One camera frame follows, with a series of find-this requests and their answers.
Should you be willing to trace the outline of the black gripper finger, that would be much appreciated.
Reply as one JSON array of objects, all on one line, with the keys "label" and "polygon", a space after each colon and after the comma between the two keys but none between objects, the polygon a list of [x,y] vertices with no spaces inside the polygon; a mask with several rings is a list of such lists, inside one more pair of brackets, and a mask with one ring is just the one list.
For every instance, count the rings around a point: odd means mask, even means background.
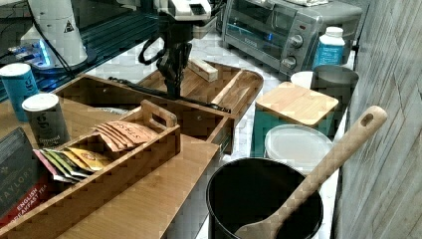
[{"label": "black gripper finger", "polygon": [[166,79],[165,85],[167,87],[167,93],[171,98],[173,99],[180,98],[181,81],[179,79]]}]

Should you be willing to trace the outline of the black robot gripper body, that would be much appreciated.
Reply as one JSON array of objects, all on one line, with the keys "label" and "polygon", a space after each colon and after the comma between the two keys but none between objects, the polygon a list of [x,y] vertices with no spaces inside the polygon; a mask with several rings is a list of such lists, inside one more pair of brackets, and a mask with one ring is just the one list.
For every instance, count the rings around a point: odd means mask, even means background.
[{"label": "black robot gripper body", "polygon": [[181,82],[191,51],[192,25],[161,19],[159,36],[164,41],[163,55],[157,61],[158,70],[168,81]]}]

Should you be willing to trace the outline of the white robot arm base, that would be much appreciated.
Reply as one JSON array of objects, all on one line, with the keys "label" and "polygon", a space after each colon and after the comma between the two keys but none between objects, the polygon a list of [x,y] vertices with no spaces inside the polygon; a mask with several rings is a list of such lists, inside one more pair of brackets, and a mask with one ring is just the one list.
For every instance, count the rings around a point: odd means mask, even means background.
[{"label": "white robot arm base", "polygon": [[90,59],[77,27],[71,0],[27,0],[32,27],[21,38],[37,44],[40,57],[29,63],[40,71],[75,70]]}]

